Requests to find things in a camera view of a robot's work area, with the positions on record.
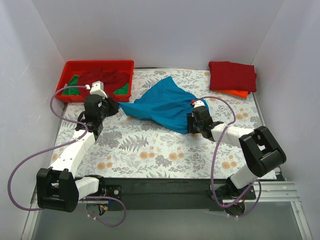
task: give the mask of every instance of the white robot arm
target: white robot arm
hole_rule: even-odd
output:
[[[213,122],[205,104],[201,101],[192,103],[192,114],[188,114],[188,132],[201,133],[211,141],[217,141],[222,135],[226,124],[221,121]],[[256,129],[229,126],[221,141],[241,148],[246,165],[231,175],[226,185],[217,191],[234,196],[238,190],[263,177],[268,172],[284,164],[287,160],[284,151],[265,126]]]
[[[80,140],[68,145],[49,168],[41,168],[36,175],[40,208],[72,212],[78,200],[90,194],[106,194],[103,177],[89,175],[75,181],[75,174],[86,152],[98,139],[103,120],[116,114],[118,108],[119,103],[108,98],[104,92],[104,84],[94,82],[90,95],[85,98],[84,111],[78,117],[78,122],[87,125],[88,132]],[[78,139],[84,132],[84,126],[77,124],[73,139]]]

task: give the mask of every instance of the orange cloth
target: orange cloth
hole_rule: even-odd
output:
[[[214,90],[218,93],[229,94],[238,98],[247,99],[249,92],[241,90]]]

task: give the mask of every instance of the folded red towel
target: folded red towel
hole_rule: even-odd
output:
[[[255,67],[229,61],[211,61],[210,90],[241,90],[256,92]]]

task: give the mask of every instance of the green cloth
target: green cloth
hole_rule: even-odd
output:
[[[129,91],[129,83],[124,85],[122,88],[115,90],[113,93],[115,95],[126,95],[126,94],[128,94],[128,91]]]
[[[78,78],[79,75],[74,75],[70,82],[68,83],[68,86],[76,86],[78,85]],[[126,95],[129,91],[129,83],[124,85],[122,88],[119,88],[115,90],[113,93],[115,95]],[[80,95],[79,89],[76,87],[68,88],[62,92],[62,95]]]
[[[74,75],[70,82],[68,83],[68,86],[76,86],[78,85],[78,78],[79,75]],[[72,87],[64,90],[62,92],[62,95],[80,95],[79,89],[77,87]]]

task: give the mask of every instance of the black mount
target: black mount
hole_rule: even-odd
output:
[[[219,124],[223,124],[222,121],[214,122],[205,106],[195,107],[192,113],[188,113],[186,117],[188,133],[201,133],[205,139],[209,139],[211,141],[214,141],[211,130]]]
[[[79,192],[72,173],[40,168],[36,174],[38,206],[71,213],[77,206]]]
[[[257,177],[262,177],[287,160],[277,140],[266,126],[256,128],[239,138],[246,164]]]
[[[103,120],[118,112],[119,103],[111,98],[103,98],[97,94],[85,98],[84,111],[79,115],[78,121],[85,123],[88,131],[94,134],[97,141],[103,130]],[[85,127],[77,124],[75,130],[84,130]],[[89,175],[99,179],[98,192],[95,196],[104,196],[106,187],[104,178],[98,175]],[[79,192],[75,179],[69,169],[53,170],[41,168],[36,175],[36,189],[38,206],[43,209],[52,209],[72,212],[78,203]]]

